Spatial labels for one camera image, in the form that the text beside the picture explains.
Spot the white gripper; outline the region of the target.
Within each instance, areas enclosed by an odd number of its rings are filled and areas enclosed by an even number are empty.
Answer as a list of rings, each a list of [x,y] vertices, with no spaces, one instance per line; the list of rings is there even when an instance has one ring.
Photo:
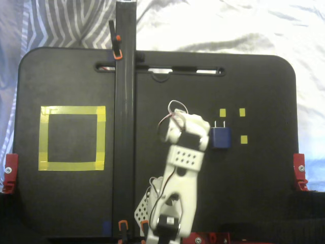
[[[177,113],[177,116],[182,121],[177,145],[190,149],[207,149],[210,124],[196,114]]]

